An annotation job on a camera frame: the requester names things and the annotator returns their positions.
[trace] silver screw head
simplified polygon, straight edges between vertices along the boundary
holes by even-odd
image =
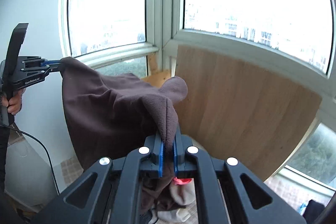
[[[190,153],[190,154],[196,154],[198,152],[198,148],[196,146],[189,146],[187,148],[187,151]]]
[[[148,154],[149,153],[149,148],[146,146],[140,147],[139,148],[139,153],[140,154]]]
[[[226,162],[227,162],[229,165],[231,165],[231,166],[235,166],[235,165],[238,164],[238,160],[237,160],[236,158],[233,158],[233,157],[228,158],[228,159],[226,160]]]
[[[108,157],[103,157],[99,160],[101,165],[108,165],[110,163],[110,159]]]

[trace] brown cloth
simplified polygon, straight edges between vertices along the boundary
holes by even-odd
[[[171,154],[178,125],[173,104],[188,92],[183,79],[170,78],[158,89],[131,73],[101,75],[71,57],[61,63],[65,64],[61,72],[64,115],[84,170],[103,156],[125,157],[157,130],[166,155]],[[166,157],[164,177],[144,181],[142,212],[152,206],[173,175],[172,162]]]

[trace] white fabric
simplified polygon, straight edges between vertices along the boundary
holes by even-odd
[[[194,179],[183,185],[175,185],[171,182],[169,189],[172,198],[179,205],[189,205],[196,199]]]
[[[158,214],[157,214],[157,212],[156,212],[156,210],[155,210],[155,208],[154,208],[154,205],[152,206],[152,209],[151,209],[151,211],[152,211],[152,219],[148,222],[148,224],[154,224],[154,223],[156,223],[157,222],[157,220],[158,220]]]
[[[186,221],[191,215],[188,209],[179,208],[172,211],[158,211],[157,216],[163,221],[177,223]]]

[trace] window sill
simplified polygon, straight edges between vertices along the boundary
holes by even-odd
[[[176,58],[178,45],[200,47],[244,60],[279,73],[323,96],[330,97],[335,93],[333,74],[329,77],[300,59],[260,43],[224,34],[181,29],[163,47],[164,56]]]
[[[144,56],[152,52],[157,52],[158,50],[158,47],[153,44],[144,42],[91,52],[78,56],[76,59],[85,65],[96,69],[112,63]]]
[[[306,188],[309,188],[328,197],[332,197],[336,191],[336,189],[322,182],[319,182],[318,180],[315,180],[288,165],[280,170],[278,174],[284,176],[287,179],[290,179],[297,184],[300,184]]]

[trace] wooden panel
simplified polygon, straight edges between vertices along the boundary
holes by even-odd
[[[142,78],[141,80],[150,83],[152,86],[160,88],[163,83],[171,77],[170,70],[164,70],[153,75]]]
[[[153,54],[148,54],[147,55],[147,60],[148,60],[148,65],[149,65],[149,68],[151,70],[151,74],[156,74],[159,72],[159,69],[158,69],[158,63],[156,61],[156,54],[153,53]]]
[[[298,145],[321,103],[311,90],[245,61],[179,46],[177,104],[183,134],[219,159],[236,157],[262,180]]]

